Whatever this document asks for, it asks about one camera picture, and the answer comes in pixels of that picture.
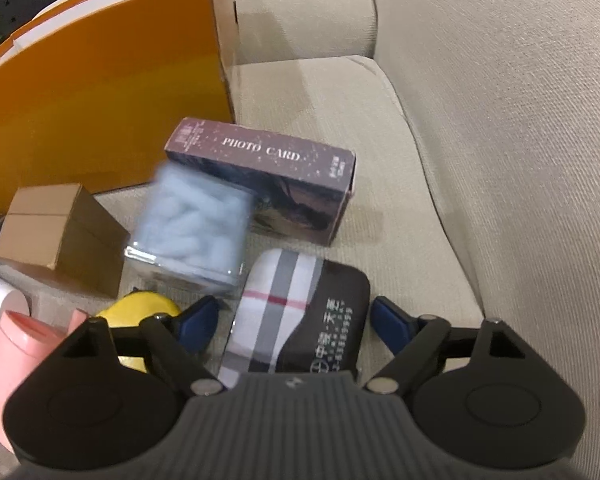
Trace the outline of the yellow tape measure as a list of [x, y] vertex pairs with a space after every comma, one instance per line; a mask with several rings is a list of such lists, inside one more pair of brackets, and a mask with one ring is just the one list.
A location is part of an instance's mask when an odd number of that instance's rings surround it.
[[177, 316], [181, 308], [171, 299], [148, 290], [133, 290], [97, 316], [104, 318], [110, 328], [137, 326], [140, 321], [154, 314]]

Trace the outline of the black plaid zip case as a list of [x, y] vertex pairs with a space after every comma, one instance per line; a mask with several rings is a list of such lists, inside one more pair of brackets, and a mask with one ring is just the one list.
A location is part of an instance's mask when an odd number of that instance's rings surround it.
[[219, 368], [227, 388], [246, 373], [358, 374], [370, 281], [354, 266], [269, 249], [247, 276]]

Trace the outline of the pink cup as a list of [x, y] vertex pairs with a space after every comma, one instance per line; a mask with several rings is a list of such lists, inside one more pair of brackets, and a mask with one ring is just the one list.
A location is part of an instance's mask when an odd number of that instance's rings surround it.
[[44, 361], [71, 332], [88, 318], [74, 309], [68, 330], [62, 332], [37, 318], [16, 311], [0, 317], [0, 443], [12, 452], [3, 427], [7, 400], [21, 383]]

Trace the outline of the purple photo card box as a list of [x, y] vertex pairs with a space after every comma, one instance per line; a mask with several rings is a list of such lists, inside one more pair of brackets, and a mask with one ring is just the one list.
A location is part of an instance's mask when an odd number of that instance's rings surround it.
[[354, 192], [355, 152], [296, 136], [187, 117], [164, 151], [251, 191], [256, 230], [321, 246], [334, 241]]

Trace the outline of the clear box of cotton swabs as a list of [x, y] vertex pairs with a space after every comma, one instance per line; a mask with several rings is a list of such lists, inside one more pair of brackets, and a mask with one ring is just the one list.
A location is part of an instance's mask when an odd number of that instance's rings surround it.
[[144, 278], [205, 294], [232, 292], [242, 278], [253, 194], [239, 185], [166, 162], [125, 247]]

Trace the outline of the small brown cardboard box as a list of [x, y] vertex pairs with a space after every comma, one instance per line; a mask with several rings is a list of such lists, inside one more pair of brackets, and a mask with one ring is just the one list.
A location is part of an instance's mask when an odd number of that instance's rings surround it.
[[46, 285], [117, 296], [129, 232], [79, 184], [20, 188], [0, 234], [0, 259]]

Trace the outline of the beige sofa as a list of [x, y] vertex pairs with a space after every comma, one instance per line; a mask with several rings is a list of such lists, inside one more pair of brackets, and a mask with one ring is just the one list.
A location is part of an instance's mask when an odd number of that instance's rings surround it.
[[8, 401], [18, 479], [600, 479], [600, 0], [235, 0], [227, 124], [355, 152], [332, 244], [451, 324], [442, 371], [173, 391], [91, 318]]

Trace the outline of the orange storage box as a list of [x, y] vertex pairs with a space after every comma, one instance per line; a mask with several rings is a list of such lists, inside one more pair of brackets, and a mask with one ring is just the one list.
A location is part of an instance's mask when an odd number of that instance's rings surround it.
[[148, 181], [186, 117], [235, 118], [235, 0], [59, 0], [0, 45], [0, 212]]

